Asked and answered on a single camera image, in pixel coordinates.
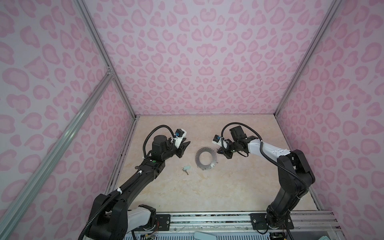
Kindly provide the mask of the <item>silver perforated metal ring disc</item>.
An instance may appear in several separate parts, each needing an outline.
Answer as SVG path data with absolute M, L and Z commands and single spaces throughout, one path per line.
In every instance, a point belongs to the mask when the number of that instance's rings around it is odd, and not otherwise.
M 218 163 L 215 150 L 207 147 L 199 149 L 195 156 L 195 162 L 197 167 L 203 171 L 214 168 Z

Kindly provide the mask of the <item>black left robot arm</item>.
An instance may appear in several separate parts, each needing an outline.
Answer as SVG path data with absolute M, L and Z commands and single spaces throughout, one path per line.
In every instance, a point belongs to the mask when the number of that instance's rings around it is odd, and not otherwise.
M 155 136 L 150 154 L 136 167 L 136 172 L 111 193 L 98 195 L 92 205 L 89 219 L 79 235 L 93 240 L 122 240 L 137 228 L 155 225 L 156 209 L 140 205 L 135 210 L 129 206 L 139 193 L 165 168 L 165 161 L 173 156 L 181 158 L 190 142 L 186 137 Z

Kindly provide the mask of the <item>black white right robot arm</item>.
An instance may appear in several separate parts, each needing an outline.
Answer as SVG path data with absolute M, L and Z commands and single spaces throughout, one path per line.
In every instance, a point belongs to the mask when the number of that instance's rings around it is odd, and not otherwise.
M 300 150 L 284 150 L 267 144 L 251 127 L 233 122 L 227 124 L 220 135 L 213 138 L 218 154 L 231 159 L 233 154 L 257 155 L 278 168 L 280 189 L 266 210 L 266 223 L 270 229 L 278 229 L 288 222 L 290 213 L 315 183 L 315 175 L 305 154 Z

